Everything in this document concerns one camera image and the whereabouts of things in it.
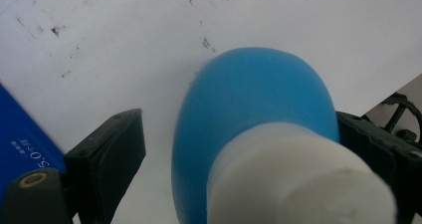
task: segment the dark speck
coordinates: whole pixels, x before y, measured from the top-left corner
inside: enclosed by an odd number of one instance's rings
[[[38,32],[39,33],[43,33],[44,32],[44,29],[40,25],[37,26],[37,29],[38,29]]]
[[[24,23],[22,22],[20,17],[16,17],[16,20],[18,20],[18,23],[25,27]]]
[[[52,32],[54,33],[54,35],[56,35],[56,37],[59,37],[59,33],[65,28],[66,26],[55,26],[54,28],[52,28]]]
[[[206,38],[204,38],[204,41],[202,42],[202,46],[204,46],[204,48],[210,47],[210,43],[208,42],[208,40]]]
[[[65,78],[67,75],[70,75],[72,71],[66,71],[65,73],[61,74],[62,78]]]

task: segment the white nozzle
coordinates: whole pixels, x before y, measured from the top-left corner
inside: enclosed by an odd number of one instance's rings
[[[353,152],[290,123],[255,126],[212,166],[209,224],[393,224],[387,185]]]

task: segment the blue rubber bulb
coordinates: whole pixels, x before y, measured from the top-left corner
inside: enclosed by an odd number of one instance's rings
[[[219,151],[243,131],[275,121],[339,140],[329,93],[300,58],[241,48],[204,67],[186,95],[174,136],[172,188],[181,224],[207,223],[206,186]]]

